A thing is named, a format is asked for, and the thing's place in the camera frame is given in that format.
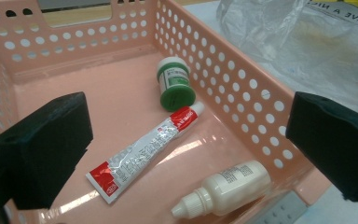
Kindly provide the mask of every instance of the white label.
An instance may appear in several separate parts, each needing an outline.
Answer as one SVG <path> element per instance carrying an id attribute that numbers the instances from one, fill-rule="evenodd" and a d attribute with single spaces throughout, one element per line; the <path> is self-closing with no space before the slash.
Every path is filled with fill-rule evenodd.
<path id="1" fill-rule="evenodd" d="M 228 184 L 231 184 L 235 181 L 238 181 L 238 179 L 243 179 L 247 175 L 252 175 L 254 172 L 247 166 L 234 166 L 232 168 L 226 169 L 225 171 L 219 173 L 225 180 L 228 182 Z"/>
<path id="2" fill-rule="evenodd" d="M 188 86 L 189 79 L 187 72 L 178 67 L 169 68 L 159 76 L 159 87 L 161 93 L 174 86 Z"/>

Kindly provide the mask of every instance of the green lid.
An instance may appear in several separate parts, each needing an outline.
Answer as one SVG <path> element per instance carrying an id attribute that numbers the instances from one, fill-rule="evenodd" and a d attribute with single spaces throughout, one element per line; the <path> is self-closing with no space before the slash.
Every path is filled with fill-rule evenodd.
<path id="1" fill-rule="evenodd" d="M 176 111 L 185 105 L 193 105 L 196 93 L 188 86 L 175 86 L 161 94 L 162 107 L 168 111 Z"/>

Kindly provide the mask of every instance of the black sponge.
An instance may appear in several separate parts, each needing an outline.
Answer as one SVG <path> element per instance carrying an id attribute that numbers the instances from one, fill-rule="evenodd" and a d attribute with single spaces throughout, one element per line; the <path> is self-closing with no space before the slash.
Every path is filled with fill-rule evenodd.
<path id="1" fill-rule="evenodd" d="M 0 183 L 19 209 L 50 208 L 92 138 L 83 92 L 52 100 L 0 134 Z"/>
<path id="2" fill-rule="evenodd" d="M 286 137 L 343 193 L 358 202 L 358 113 L 296 92 Z"/>

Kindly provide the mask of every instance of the plastic bag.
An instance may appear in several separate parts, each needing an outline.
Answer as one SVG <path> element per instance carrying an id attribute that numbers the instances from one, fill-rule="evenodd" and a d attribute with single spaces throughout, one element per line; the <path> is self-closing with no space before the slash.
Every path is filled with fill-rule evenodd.
<path id="1" fill-rule="evenodd" d="M 319 94 L 358 112 L 358 8 L 301 5 L 299 0 L 221 1 L 217 19 L 227 40 L 292 90 Z"/>
<path id="2" fill-rule="evenodd" d="M 293 30 L 306 0 L 221 1 L 218 20 L 224 35 L 254 57 L 274 60 Z"/>

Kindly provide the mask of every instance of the white bottle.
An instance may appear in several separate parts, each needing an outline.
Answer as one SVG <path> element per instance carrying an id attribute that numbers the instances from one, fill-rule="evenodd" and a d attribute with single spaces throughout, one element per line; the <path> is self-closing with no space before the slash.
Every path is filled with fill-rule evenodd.
<path id="1" fill-rule="evenodd" d="M 223 216 L 264 195 L 271 186 L 266 168 L 248 161 L 207 177 L 202 187 L 188 194 L 172 209 L 177 218 L 214 213 Z"/>

